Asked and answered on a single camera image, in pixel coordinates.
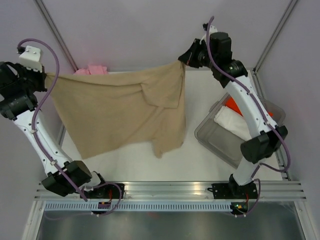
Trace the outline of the white t shirt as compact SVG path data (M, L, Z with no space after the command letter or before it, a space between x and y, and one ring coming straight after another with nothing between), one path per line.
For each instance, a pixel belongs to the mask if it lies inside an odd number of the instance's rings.
M233 133L244 141L250 140L251 135L245 119L227 106L222 106L214 116L214 122Z

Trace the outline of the beige t shirt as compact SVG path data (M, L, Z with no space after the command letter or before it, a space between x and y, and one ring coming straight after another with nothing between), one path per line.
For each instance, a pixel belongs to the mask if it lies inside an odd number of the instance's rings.
M88 159L128 144L151 142L154 155L185 140L186 66L180 61L136 72L48 74L55 109L80 156Z

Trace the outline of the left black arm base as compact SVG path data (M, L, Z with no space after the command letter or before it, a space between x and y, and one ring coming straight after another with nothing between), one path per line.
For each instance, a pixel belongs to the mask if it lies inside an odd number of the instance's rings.
M123 199L125 184L112 182L111 184L103 184L103 186L89 191L83 190L83 193L88 199Z

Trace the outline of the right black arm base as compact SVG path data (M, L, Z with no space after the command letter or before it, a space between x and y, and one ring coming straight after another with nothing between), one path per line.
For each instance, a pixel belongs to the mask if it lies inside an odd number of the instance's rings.
M239 186L231 183L213 183L207 188L215 200L256 200L258 190L255 183L251 182Z

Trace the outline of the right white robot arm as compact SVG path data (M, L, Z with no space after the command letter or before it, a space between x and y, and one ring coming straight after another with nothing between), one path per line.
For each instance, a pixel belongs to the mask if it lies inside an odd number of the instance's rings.
M242 159L228 182L229 194L239 198L253 182L258 167L284 144L288 130L273 120L258 98L244 64L233 58L232 40L227 33L196 38L178 60L192 68L209 68L233 98L248 126L251 138L240 145Z

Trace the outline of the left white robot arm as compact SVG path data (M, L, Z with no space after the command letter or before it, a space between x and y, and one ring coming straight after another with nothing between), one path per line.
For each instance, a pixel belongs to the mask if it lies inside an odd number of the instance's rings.
M35 92L47 91L43 71L19 63L0 64L1 115L11 120L27 137L38 154L46 174L43 187L59 196L78 193L85 201L104 198L109 185L100 174L91 172L81 160L72 160L54 140Z

